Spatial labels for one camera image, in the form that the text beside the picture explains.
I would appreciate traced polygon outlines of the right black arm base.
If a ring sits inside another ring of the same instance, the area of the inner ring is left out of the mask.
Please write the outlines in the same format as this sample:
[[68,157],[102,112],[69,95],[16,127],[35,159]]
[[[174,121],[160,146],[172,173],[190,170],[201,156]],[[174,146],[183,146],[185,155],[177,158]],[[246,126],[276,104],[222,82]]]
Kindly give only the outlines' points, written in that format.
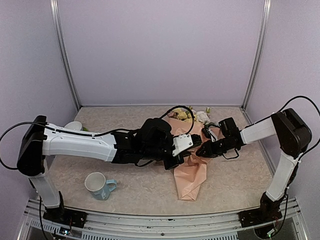
[[238,213],[241,227],[246,228],[281,219],[280,205],[280,200],[261,199],[258,208],[243,210]]

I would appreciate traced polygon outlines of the yellow fake flower stem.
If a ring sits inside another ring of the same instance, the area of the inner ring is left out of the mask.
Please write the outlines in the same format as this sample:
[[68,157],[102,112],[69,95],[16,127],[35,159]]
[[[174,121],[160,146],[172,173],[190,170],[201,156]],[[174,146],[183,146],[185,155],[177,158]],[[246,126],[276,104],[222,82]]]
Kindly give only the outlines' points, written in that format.
[[190,111],[184,109],[184,108],[176,108],[171,113],[171,118],[186,122],[186,123],[192,123],[193,117]]

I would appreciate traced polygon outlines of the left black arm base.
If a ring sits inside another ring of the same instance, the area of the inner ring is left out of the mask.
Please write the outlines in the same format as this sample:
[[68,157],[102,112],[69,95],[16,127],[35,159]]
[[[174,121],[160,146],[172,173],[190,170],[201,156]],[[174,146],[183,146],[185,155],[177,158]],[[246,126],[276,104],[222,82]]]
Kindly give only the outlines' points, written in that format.
[[45,210],[43,218],[58,224],[83,229],[86,223],[87,213],[68,208],[48,208]]

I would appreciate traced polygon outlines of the white fake rose stem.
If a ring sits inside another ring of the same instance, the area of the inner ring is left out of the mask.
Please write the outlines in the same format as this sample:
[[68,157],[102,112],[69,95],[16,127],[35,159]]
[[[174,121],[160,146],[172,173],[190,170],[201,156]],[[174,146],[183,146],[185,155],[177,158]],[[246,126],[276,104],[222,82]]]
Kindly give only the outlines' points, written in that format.
[[195,112],[195,119],[197,122],[206,124],[211,121],[210,119],[211,108],[206,107],[205,110],[199,110]]

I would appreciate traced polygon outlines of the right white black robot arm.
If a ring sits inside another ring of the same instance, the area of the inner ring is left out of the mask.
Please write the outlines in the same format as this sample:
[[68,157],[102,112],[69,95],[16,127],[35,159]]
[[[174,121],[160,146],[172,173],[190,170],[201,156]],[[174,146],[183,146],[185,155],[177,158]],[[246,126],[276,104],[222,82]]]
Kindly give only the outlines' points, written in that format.
[[280,201],[293,180],[299,158],[307,151],[312,140],[311,130],[305,122],[292,108],[288,108],[242,130],[239,130],[232,117],[218,124],[223,138],[204,142],[196,151],[198,157],[216,158],[229,150],[238,151],[245,145],[277,136],[280,159],[272,182],[263,195],[268,201]]

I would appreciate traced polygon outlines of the beige ribbon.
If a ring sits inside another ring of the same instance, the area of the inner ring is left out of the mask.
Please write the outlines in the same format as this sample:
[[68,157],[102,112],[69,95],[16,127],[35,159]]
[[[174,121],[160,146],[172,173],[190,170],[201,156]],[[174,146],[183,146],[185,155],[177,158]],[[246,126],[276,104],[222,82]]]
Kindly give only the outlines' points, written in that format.
[[187,159],[187,164],[188,166],[206,166],[208,164],[208,160],[192,153]]

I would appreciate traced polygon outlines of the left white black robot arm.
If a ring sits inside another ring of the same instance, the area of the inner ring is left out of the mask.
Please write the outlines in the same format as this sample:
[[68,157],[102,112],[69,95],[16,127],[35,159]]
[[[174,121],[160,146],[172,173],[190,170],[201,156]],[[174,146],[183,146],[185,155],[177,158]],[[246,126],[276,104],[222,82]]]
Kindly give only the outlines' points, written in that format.
[[162,161],[166,170],[183,163],[183,152],[193,145],[190,134],[174,136],[171,125],[161,118],[147,119],[137,130],[116,129],[106,133],[68,130],[48,123],[39,115],[22,138],[17,168],[28,176],[44,206],[57,221],[70,218],[63,197],[46,175],[47,156],[76,156],[112,164],[134,164],[141,160]]

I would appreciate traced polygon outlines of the pink beige wrapping paper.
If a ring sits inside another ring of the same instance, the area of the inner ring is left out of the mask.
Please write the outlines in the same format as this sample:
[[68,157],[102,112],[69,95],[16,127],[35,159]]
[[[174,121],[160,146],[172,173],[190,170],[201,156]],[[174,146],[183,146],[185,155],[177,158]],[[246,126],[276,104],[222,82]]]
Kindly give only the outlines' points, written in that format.
[[[186,133],[192,125],[192,123],[171,117],[166,117],[165,120],[171,125],[171,133],[175,136]],[[203,123],[195,122],[190,134],[200,135],[202,143],[204,143],[209,139],[202,133],[202,128],[204,128]],[[196,154],[198,148],[199,146],[192,148],[189,151],[191,154]],[[202,183],[207,179],[207,165],[188,166],[188,157],[189,156],[184,157],[184,163],[173,170],[173,175],[178,199],[194,202],[197,199]]]

